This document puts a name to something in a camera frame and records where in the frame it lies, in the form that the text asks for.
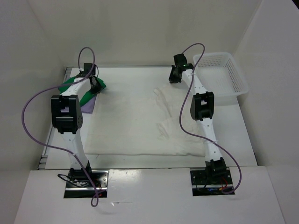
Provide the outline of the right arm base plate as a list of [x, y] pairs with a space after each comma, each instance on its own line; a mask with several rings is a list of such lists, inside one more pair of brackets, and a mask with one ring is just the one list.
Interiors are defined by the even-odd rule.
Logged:
[[234, 189], [229, 169], [224, 176], [211, 180], [207, 177], [204, 168], [190, 169], [193, 196], [218, 196], [225, 195], [223, 191]]

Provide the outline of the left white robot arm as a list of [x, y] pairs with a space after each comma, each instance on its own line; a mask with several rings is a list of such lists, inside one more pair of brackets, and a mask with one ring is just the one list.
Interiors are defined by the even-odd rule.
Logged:
[[71, 160], [68, 179], [84, 187], [91, 185], [95, 179], [81, 139], [81, 107], [95, 99], [105, 88], [104, 82], [94, 75], [87, 79], [77, 75], [64, 82], [58, 88], [60, 94], [51, 98], [52, 124], [61, 134]]

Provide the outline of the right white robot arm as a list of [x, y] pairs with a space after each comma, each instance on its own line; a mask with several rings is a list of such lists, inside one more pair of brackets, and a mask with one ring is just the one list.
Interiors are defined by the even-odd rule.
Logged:
[[202, 127], [203, 139], [207, 142], [205, 152], [205, 178], [209, 183], [216, 183], [226, 174], [227, 166], [222, 153], [216, 145], [217, 140], [213, 126], [214, 94], [208, 91], [196, 74], [193, 73], [191, 64], [171, 67], [169, 82], [176, 84], [185, 82], [188, 94], [192, 94], [190, 115]]

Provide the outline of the purple t shirt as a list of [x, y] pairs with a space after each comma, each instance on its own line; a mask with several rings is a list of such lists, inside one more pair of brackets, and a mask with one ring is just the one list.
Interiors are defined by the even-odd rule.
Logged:
[[96, 96], [90, 99], [85, 105], [81, 107], [82, 113], [92, 114], [96, 102]]

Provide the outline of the green t shirt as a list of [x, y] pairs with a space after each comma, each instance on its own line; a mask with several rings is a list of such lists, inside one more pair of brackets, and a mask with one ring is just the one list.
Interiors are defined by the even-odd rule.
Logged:
[[[67, 81], [63, 83], [63, 86], [60, 86], [58, 88], [59, 93], [64, 96], [78, 95], [81, 107], [85, 105], [90, 99], [98, 95], [98, 94], [90, 93], [91, 85], [90, 85], [89, 78], [83, 82], [80, 82], [79, 84], [74, 84], [75, 82], [78, 82], [83, 78], [84, 78], [83, 76], [76, 75], [74, 77], [69, 78]], [[101, 84], [103, 84], [103, 90], [104, 90], [106, 88], [104, 81], [100, 78], [98, 78], [98, 81]]]

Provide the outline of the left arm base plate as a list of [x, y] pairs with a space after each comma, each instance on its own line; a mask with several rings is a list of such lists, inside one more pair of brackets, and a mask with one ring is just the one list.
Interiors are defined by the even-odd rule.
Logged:
[[[99, 192], [99, 198], [107, 197], [108, 174], [109, 172], [105, 170], [95, 170], [91, 173], [91, 179]], [[85, 174], [74, 176], [68, 173], [68, 175], [59, 174], [58, 176], [66, 182], [64, 198], [96, 198], [94, 187]]]

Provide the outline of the white t shirt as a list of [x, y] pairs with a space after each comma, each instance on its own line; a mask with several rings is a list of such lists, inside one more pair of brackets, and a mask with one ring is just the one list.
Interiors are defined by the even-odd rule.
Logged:
[[86, 154], [205, 155], [202, 128], [191, 118], [186, 84], [167, 84], [148, 96], [107, 91], [96, 98]]

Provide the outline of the white plastic basket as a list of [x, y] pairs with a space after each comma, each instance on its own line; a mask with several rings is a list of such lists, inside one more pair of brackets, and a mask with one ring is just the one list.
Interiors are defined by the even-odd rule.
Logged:
[[249, 91], [242, 69], [227, 52], [193, 56], [195, 72], [203, 86], [214, 93], [216, 105], [228, 105]]

